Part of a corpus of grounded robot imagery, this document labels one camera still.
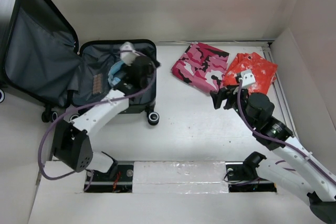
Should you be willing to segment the aluminium rail frame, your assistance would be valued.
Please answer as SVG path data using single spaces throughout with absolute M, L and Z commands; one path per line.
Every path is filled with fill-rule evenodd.
M 161 49 L 161 47 L 183 47 L 186 48 L 192 41 L 159 41 L 156 42 L 157 46 L 157 56 L 161 57 L 164 55 L 167 50 Z M 252 52 L 255 51 L 259 53 L 263 58 L 275 62 L 272 52 L 271 45 L 274 43 L 273 40 L 227 40 L 227 41 L 205 41 L 204 43 L 214 46 L 216 48 L 222 49 L 224 51 L 228 51 L 230 53 L 228 63 L 231 63 L 238 52 Z M 295 124 L 293 122 L 293 118 L 288 107 L 288 102 L 285 97 L 285 93 L 280 81 L 280 75 L 276 74 L 276 79 L 274 83 L 271 85 L 269 92 L 272 97 L 276 98 L 276 111 L 281 112 L 282 120 L 284 124 L 289 127 L 289 129 L 293 132 L 294 135 L 297 134 Z

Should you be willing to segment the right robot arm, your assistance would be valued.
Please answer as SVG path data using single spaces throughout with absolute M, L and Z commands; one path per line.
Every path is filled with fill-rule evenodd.
M 253 152 L 243 162 L 247 178 L 268 180 L 297 196 L 324 223 L 335 223 L 335 174 L 308 151 L 293 132 L 273 115 L 274 104 L 263 93 L 249 94 L 241 86 L 212 91 L 214 108 L 226 101 L 225 110 L 234 111 L 262 146 L 282 158 L 294 170 L 272 164 L 261 153 Z

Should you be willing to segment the light blue headphones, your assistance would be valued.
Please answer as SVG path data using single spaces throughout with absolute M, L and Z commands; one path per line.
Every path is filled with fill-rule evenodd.
M 129 66 L 122 60 L 116 62 L 108 72 L 108 83 L 111 89 L 117 90 L 122 85 L 127 86 L 129 80 Z

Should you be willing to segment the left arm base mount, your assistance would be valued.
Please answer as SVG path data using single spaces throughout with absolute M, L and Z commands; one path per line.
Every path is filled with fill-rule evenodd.
M 85 193 L 132 193 L 134 161 L 117 161 L 105 152 L 102 155 L 113 160 L 111 168 L 102 173 L 97 170 L 87 170 L 83 186 Z

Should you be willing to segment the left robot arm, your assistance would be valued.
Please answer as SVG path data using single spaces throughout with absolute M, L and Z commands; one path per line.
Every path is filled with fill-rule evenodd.
M 57 124 L 52 145 L 55 158 L 73 173 L 98 171 L 105 180 L 117 175 L 117 161 L 94 147 L 93 137 L 116 115 L 127 110 L 130 101 L 150 92 L 159 62 L 136 51 L 125 50 L 108 73 L 110 90 L 98 102 L 82 106 L 85 112 Z

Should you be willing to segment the orange white clothing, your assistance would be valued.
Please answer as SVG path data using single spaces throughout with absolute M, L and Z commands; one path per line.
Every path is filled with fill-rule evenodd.
M 264 59 L 256 52 L 238 53 L 229 65 L 221 85 L 222 87 L 236 86 L 238 85 L 237 75 L 242 71 L 251 70 L 256 83 L 249 87 L 249 94 L 256 92 L 267 94 L 271 84 L 276 80 L 277 68 L 277 64 Z

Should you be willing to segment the black kids suitcase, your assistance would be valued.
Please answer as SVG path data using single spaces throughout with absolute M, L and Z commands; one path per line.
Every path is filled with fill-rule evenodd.
M 111 89 L 110 68 L 120 61 L 126 40 L 90 41 L 78 36 L 52 0 L 1 0 L 1 83 L 44 105 L 43 122 L 57 109 L 102 100 Z M 128 42 L 136 52 L 156 60 L 156 46 L 147 39 Z M 93 76 L 103 74 L 103 93 L 92 94 Z

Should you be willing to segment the pink camouflage clothing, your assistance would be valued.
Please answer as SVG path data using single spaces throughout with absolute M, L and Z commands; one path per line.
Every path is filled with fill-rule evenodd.
M 201 42 L 189 45 L 171 73 L 204 93 L 218 91 L 228 68 L 229 53 Z

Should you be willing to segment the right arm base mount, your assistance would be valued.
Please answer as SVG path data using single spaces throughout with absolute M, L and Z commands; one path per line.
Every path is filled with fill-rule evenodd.
M 243 161 L 226 162 L 226 173 L 223 181 L 228 184 L 230 193 L 276 193 L 276 185 L 257 175 L 256 168 L 266 156 L 252 152 Z

